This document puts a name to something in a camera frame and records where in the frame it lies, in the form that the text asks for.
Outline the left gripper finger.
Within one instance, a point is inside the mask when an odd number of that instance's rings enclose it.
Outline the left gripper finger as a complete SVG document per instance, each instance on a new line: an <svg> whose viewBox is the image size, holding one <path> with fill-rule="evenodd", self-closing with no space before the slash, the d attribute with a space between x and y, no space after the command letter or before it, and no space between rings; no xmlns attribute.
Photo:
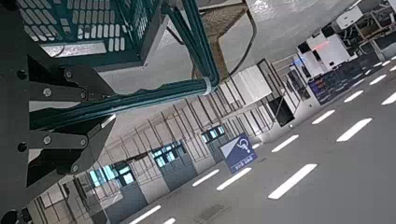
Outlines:
<svg viewBox="0 0 396 224"><path fill-rule="evenodd" d="M102 101L113 89L87 65L59 65L53 59L28 57L30 100L41 102Z"/></svg>
<svg viewBox="0 0 396 224"><path fill-rule="evenodd" d="M79 174L99 159L115 124L116 115L104 116L45 132L51 142L28 163L27 186L55 172L60 178Z"/></svg>

